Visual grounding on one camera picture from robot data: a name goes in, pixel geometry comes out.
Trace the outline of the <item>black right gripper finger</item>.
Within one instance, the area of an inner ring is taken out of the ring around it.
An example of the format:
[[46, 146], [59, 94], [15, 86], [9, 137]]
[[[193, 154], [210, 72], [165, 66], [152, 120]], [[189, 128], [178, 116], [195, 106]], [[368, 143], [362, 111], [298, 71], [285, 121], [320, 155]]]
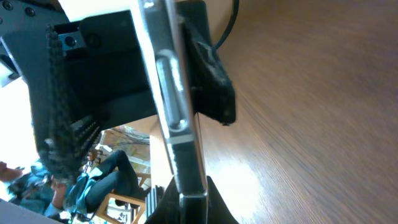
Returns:
[[227, 208], [212, 178], [210, 176], [206, 178], [209, 190], [206, 217], [199, 203], [195, 202], [187, 212], [180, 208], [180, 196], [175, 181], [172, 179], [156, 209], [147, 218], [145, 224], [238, 224]]

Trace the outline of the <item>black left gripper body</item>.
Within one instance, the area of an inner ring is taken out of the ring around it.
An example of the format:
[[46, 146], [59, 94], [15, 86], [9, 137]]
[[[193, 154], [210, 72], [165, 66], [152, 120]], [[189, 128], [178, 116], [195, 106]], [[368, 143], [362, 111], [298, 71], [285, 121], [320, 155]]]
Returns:
[[34, 123], [48, 120], [58, 90], [73, 121], [156, 113], [128, 11], [72, 22], [54, 1], [2, 1], [1, 62], [27, 83]]

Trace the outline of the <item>black Galaxy smartphone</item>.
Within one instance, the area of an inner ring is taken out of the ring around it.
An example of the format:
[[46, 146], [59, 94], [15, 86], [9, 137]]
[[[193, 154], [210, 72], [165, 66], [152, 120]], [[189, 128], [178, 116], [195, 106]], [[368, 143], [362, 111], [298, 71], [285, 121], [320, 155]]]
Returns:
[[178, 192], [181, 223], [208, 221], [208, 184], [174, 1], [134, 0], [132, 22]]

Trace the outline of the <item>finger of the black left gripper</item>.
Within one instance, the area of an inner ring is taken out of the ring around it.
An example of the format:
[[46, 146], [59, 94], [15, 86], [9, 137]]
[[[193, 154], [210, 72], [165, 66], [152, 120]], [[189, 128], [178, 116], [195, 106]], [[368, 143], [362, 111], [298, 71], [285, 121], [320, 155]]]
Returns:
[[210, 36], [204, 1], [180, 1], [177, 13], [188, 63], [188, 81], [193, 112], [222, 125], [236, 121], [236, 94]]
[[58, 180], [76, 180], [80, 175], [86, 155], [100, 136], [100, 126], [91, 114], [73, 116], [77, 99], [67, 85], [65, 54], [54, 26], [45, 29], [45, 61], [49, 73], [44, 76], [45, 100], [33, 115], [44, 115], [44, 120], [34, 123], [37, 152], [44, 166]]

